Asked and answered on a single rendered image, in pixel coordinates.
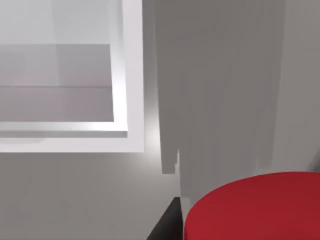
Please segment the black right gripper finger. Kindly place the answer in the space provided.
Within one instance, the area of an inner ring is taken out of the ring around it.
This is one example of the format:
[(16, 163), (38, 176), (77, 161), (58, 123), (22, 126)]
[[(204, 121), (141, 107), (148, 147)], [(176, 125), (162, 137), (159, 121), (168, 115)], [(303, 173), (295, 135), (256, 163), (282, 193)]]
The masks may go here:
[(146, 240), (183, 240), (181, 198), (174, 197)]

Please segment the red round can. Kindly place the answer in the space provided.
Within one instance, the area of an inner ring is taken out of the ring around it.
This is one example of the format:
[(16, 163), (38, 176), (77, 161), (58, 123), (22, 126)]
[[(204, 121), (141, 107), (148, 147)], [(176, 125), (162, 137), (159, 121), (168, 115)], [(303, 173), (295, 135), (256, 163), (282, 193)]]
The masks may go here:
[(225, 184), (189, 210), (183, 240), (320, 240), (320, 173), (276, 172)]

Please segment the white sink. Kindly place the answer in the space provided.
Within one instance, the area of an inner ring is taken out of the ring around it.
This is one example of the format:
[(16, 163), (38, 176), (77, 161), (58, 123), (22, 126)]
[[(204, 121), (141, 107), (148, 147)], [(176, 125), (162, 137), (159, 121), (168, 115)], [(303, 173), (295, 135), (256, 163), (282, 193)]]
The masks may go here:
[(0, 0), (0, 153), (144, 151), (143, 0)]

